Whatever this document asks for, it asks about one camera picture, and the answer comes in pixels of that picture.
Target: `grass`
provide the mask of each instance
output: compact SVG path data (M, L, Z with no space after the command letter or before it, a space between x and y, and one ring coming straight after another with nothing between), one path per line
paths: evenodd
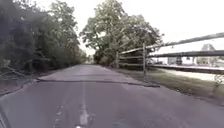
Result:
M212 81L177 76L157 69L149 70L146 76L143 75L142 71L130 71L124 69L115 69L115 71L131 76L139 81L159 84L200 99L219 100L224 96L224 91L219 89L223 88L224 85L220 85L214 92L215 82Z

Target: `fence post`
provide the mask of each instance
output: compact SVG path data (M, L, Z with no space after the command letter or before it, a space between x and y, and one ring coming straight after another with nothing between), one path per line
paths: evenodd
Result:
M146 75L146 46L145 46L145 42L143 43L143 74L144 76Z
M119 68L119 53L116 51L116 68Z

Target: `metal fence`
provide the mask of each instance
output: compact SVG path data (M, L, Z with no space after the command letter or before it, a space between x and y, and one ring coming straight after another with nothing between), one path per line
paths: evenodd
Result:
M143 73L146 74L147 67L155 67L155 68L165 68L171 70L180 70L180 71L187 71L187 72L199 72L199 73L211 73L211 74L224 74L224 67L200 67L200 66L184 66L184 65L158 65L158 64L148 64L146 61L149 58L160 58L160 57L211 57L211 56L224 56L224 50L215 50L215 51L191 51L191 52L178 52L178 53L163 53L163 54L154 54L149 55L149 52L152 49L167 47L167 46L174 46L186 43L198 43L200 41L217 39L217 38L224 38L224 32L216 33L201 37L195 37L190 39L181 40L178 42L170 42L170 43L162 43L156 44L152 46L145 46L143 44L142 48L135 48L128 51L123 51L121 53L117 53L116 64L117 68L121 65L128 65L128 66L142 66ZM129 53L133 53L136 51L142 51L142 56L127 56ZM121 60L128 60L128 59L142 59L142 63L138 64L131 64L131 63L121 63Z

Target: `road marking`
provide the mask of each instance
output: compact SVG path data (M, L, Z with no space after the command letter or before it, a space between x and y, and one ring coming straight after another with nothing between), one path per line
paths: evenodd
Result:
M61 112L61 111L59 111L59 112L57 113L57 115L61 115L61 113L62 113L62 112Z
M85 85L85 82L82 82L82 83L83 83L82 84L83 85L82 86L82 108L81 108L82 114L80 115L80 124L82 126L87 126L89 115L86 110L86 85Z
M58 122L60 119L55 119L55 122Z

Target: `vegetation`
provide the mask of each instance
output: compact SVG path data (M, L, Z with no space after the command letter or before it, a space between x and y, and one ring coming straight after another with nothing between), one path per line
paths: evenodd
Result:
M1 0L1 66L39 71L84 61L73 12L60 1L45 11L27 0Z
M142 15L129 16L116 0L106 0L95 9L80 33L87 47L96 50L97 64L109 65L116 51L161 43L159 30L145 21Z
M177 92L191 95L209 102L218 104L222 104L223 102L224 86L220 84L217 88L215 82L213 81L205 81L175 75L162 69L150 69L150 73L147 73L146 76L143 76L142 71L130 71L124 69L114 70L136 80L146 82L149 86L153 84L161 85Z

